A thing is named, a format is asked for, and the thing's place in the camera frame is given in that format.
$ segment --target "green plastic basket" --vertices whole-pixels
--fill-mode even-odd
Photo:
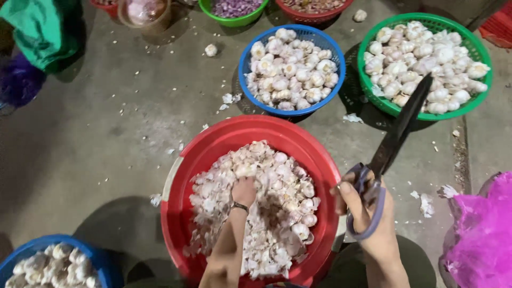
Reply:
[[[467,112],[474,109],[476,106],[480,105],[482,101],[487,97],[487,93],[490,90],[491,84],[493,82],[493,70],[490,62],[490,57],[482,45],[480,40],[478,40],[468,29],[463,27],[462,25],[441,17],[427,13],[407,13],[401,14],[394,17],[390,17],[375,27],[373,27],[370,32],[366,35],[365,39],[361,42],[361,46],[359,47],[359,52],[357,54],[357,67],[359,69],[359,78],[361,81],[361,87],[368,100],[370,100],[374,105],[376,105],[380,110],[391,114],[393,116],[398,116],[400,113],[401,107],[397,104],[394,104],[390,100],[384,97],[377,97],[372,93],[372,82],[370,81],[370,77],[365,73],[365,60],[364,60],[364,52],[368,51],[370,46],[370,42],[374,40],[377,32],[383,27],[389,27],[393,29],[398,24],[407,25],[410,21],[420,21],[425,27],[427,27],[433,33],[440,32],[442,30],[450,32],[458,32],[462,37],[461,46],[465,46],[469,50],[469,57],[474,61],[480,61],[486,65],[488,65],[491,70],[487,73],[487,75],[478,81],[481,81],[487,84],[487,91],[477,94],[472,94],[471,99],[462,104],[459,109],[447,112],[444,114],[430,114],[430,113],[419,113],[419,120],[426,121],[439,121],[444,119],[449,119],[453,117],[458,117],[466,114]]]
[[[238,18],[222,18],[215,16],[211,13],[211,2],[210,0],[199,0],[199,6],[201,9],[203,9],[203,12],[206,13],[206,15],[210,16],[211,18],[215,19],[217,22],[219,22],[220,25],[227,26],[227,27],[241,27],[251,24],[254,20],[258,19],[260,17],[261,13],[263,13],[263,9],[265,9],[265,6],[268,4],[268,0],[263,0],[263,3],[261,3],[261,6],[259,6],[254,12],[249,13],[245,16],[238,17]]]

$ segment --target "hand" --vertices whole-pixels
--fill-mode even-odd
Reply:
[[[256,188],[254,187],[254,177],[242,177],[238,179],[231,190],[233,201],[242,205],[251,207],[256,199]]]
[[[354,173],[344,175],[341,183],[337,187],[332,188],[330,192],[331,195],[336,197],[336,213],[345,215],[348,207],[354,217],[354,230],[361,233],[370,225],[375,205],[370,207],[363,206],[361,197],[353,186],[354,179]],[[370,172],[367,177],[367,183],[370,184],[374,179],[373,172]],[[381,179],[381,186],[386,188],[383,179]],[[380,265],[390,264],[396,260],[400,261],[393,216],[393,198],[388,189],[386,189],[384,211],[382,212],[382,218],[377,229],[369,238],[361,241],[360,245]]]

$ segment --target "scissors handle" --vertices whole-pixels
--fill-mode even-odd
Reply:
[[[347,173],[354,172],[356,174],[356,181],[354,183],[354,188],[359,193],[361,200],[363,200],[363,193],[365,192],[365,182],[366,176],[370,172],[370,168],[363,163],[358,163],[354,167],[352,167]],[[349,233],[356,239],[357,241],[361,241],[367,239],[372,236],[372,234],[377,229],[379,225],[380,219],[382,218],[382,213],[384,211],[384,200],[386,199],[386,189],[380,186],[380,181],[375,180],[372,186],[367,191],[371,192],[371,194],[376,195],[375,198],[375,212],[373,213],[372,219],[370,220],[370,225],[361,233],[357,233],[354,230],[354,216],[350,213],[347,216],[347,230]]]

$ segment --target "concrete floor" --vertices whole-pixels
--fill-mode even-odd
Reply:
[[[357,9],[368,12],[365,22],[352,21]],[[244,102],[216,111],[221,96],[238,89],[234,75],[247,43],[290,21],[269,8],[251,26],[227,29],[199,7],[175,6],[174,23],[165,35],[144,38],[88,3],[84,10],[85,56],[63,74],[49,77],[35,101],[0,118],[0,232],[15,247],[45,234],[74,234],[118,252],[129,279],[136,277],[133,267],[139,262],[156,275],[177,277],[169,273],[174,270],[160,232],[159,210],[148,199],[161,193],[178,156],[177,151],[168,155],[167,150],[177,150],[180,141],[188,143],[204,124],[252,113]],[[378,0],[356,1],[325,32],[350,58],[371,27],[397,12]],[[221,48],[217,57],[201,55],[210,43]],[[510,88],[505,87],[512,60],[504,50],[484,44],[495,73],[486,102],[465,118],[421,124],[386,174],[395,199],[397,233],[427,253],[438,287],[444,283],[437,261],[453,219],[447,201],[436,191],[444,184],[459,190],[461,183],[469,183],[467,193],[471,187],[477,191],[488,175],[508,169],[512,160],[512,154],[502,152],[512,140]],[[342,173],[370,160],[390,123],[370,104],[355,108],[342,101],[349,85],[358,85],[351,79],[342,97],[298,123],[329,150]],[[343,121],[347,111],[355,110],[365,124]],[[453,138],[454,129],[467,131],[461,138],[462,145],[467,138],[468,158],[463,161],[470,173],[455,170],[460,158],[454,144],[461,141]],[[434,197],[432,218],[421,216],[419,200],[409,195],[413,190]]]

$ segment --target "red plastic basket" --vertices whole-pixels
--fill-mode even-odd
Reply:
[[[512,1],[494,13],[478,29],[482,37],[494,45],[512,49]]]
[[[90,0],[90,2],[94,7],[105,11],[111,19],[117,19],[117,2],[112,5],[99,4],[97,0]]]
[[[188,198],[193,184],[190,179],[207,171],[220,156],[259,140],[267,140],[271,147],[293,156],[313,178],[316,194],[321,199],[316,214],[318,223],[312,229],[315,242],[308,246],[306,260],[293,263],[289,280],[309,287],[330,267],[335,255],[331,247],[338,216],[329,189],[341,179],[331,155],[318,140],[295,124],[263,115],[238,116],[219,122],[196,136],[181,152],[165,183],[161,204],[162,232],[169,254],[188,285],[197,285],[206,267],[203,255],[189,258],[183,255],[183,248],[189,245],[194,214]],[[279,277],[252,281],[244,276],[239,287],[263,287],[283,280]]]
[[[275,0],[275,2],[279,5],[279,7],[286,14],[286,16],[288,16],[288,18],[292,19],[295,23],[305,25],[318,25],[320,23],[333,19],[334,17],[338,16],[338,14],[341,14],[343,10],[349,7],[353,1],[354,0],[346,0],[343,6],[335,10],[319,14],[310,14],[293,10],[292,8],[286,6],[283,0]]]

